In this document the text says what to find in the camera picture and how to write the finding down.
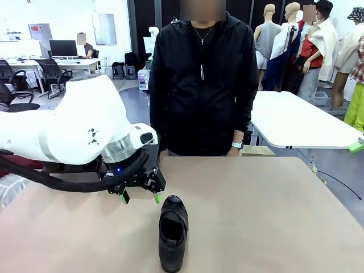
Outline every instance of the beige jacket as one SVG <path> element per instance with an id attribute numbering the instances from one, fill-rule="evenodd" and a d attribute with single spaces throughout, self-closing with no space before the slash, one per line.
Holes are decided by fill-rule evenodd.
<path id="1" fill-rule="evenodd" d="M 337 31 L 334 25 L 332 25 L 330 18 L 328 18 L 320 24 L 313 25 L 308 32 L 308 39 L 324 57 L 324 63 L 322 64 L 318 79 L 327 81 L 333 66 L 333 53 L 338 36 Z"/>
<path id="2" fill-rule="evenodd" d="M 356 53 L 361 36 L 364 36 L 364 23 L 357 24 L 353 31 L 342 38 L 335 66 L 341 68 L 342 65 L 349 59 L 350 55 L 353 52 Z"/>

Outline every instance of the black cap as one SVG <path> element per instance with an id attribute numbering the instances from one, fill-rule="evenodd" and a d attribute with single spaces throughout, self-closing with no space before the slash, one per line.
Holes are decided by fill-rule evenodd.
<path id="1" fill-rule="evenodd" d="M 316 3 L 316 10 L 318 10 L 325 19 L 328 19 L 334 5 L 328 0 L 319 0 Z"/>
<path id="2" fill-rule="evenodd" d="M 359 21 L 361 23 L 364 22 L 364 7 L 355 7 L 353 8 L 353 12 L 348 16 L 348 19 Z"/>

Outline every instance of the brown table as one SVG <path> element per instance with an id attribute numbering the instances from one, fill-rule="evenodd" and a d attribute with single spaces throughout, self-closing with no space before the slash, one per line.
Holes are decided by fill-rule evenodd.
<path id="1" fill-rule="evenodd" d="M 364 231 L 297 158 L 165 158 L 189 213 L 181 272 L 363 273 Z M 161 204 L 30 185 L 0 214 L 1 273 L 153 273 Z"/>

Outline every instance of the necklace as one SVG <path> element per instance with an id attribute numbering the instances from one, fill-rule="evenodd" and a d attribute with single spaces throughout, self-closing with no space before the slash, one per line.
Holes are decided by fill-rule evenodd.
<path id="1" fill-rule="evenodd" d="M 197 35 L 200 37 L 200 39 L 201 39 L 201 44 L 202 45 L 204 45 L 204 41 L 205 41 L 205 39 L 206 39 L 206 37 L 210 34 L 210 32 L 211 32 L 211 30 L 212 30 L 212 28 L 214 27 L 215 25 L 213 25 L 211 28 L 210 28 L 210 30 L 209 30 L 209 32 L 207 32 L 207 34 L 206 34 L 206 36 L 204 37 L 204 38 L 202 38 L 201 37 L 201 35 L 199 34 L 199 32 L 197 31 L 197 29 L 194 27 L 194 29 L 195 29 L 195 31 L 196 31 L 196 33 L 197 33 Z"/>

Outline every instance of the gray tank top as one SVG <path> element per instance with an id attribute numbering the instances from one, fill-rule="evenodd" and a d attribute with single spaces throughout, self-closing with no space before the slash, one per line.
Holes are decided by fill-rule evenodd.
<path id="1" fill-rule="evenodd" d="M 255 42 L 255 49 L 258 50 L 265 58 L 270 60 L 274 44 L 274 38 L 280 33 L 280 25 L 266 22 L 261 24 L 261 32 L 258 40 Z"/>

